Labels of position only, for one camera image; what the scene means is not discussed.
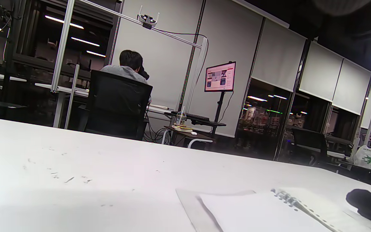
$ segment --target black stand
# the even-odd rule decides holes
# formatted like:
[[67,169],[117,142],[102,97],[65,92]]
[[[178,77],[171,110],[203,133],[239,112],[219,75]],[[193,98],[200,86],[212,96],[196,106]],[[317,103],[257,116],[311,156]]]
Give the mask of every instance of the black stand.
[[[220,117],[221,106],[223,104],[225,91],[221,91],[220,100],[217,102],[217,111],[215,112],[215,119],[214,122],[218,123],[218,118]],[[217,126],[213,126],[212,136],[215,135],[215,130]]]

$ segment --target black office chair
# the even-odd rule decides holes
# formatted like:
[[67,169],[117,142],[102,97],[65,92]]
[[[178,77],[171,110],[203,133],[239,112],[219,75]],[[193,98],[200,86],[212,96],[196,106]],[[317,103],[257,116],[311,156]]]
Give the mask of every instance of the black office chair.
[[314,166],[327,160],[324,134],[300,128],[292,128],[291,131],[294,137],[290,154],[293,163]]
[[153,87],[113,75],[91,71],[87,106],[80,107],[79,131],[142,140],[148,120],[144,118]]

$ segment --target computer screen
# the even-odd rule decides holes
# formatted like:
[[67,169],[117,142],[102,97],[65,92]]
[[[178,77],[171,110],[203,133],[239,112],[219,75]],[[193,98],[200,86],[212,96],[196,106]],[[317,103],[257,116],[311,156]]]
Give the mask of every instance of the computer screen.
[[225,63],[206,70],[205,92],[233,91],[236,62]]

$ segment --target ceiling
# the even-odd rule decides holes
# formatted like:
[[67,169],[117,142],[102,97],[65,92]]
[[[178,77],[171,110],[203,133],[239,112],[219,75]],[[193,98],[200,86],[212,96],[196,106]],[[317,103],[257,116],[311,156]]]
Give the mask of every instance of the ceiling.
[[246,0],[371,71],[371,0]]

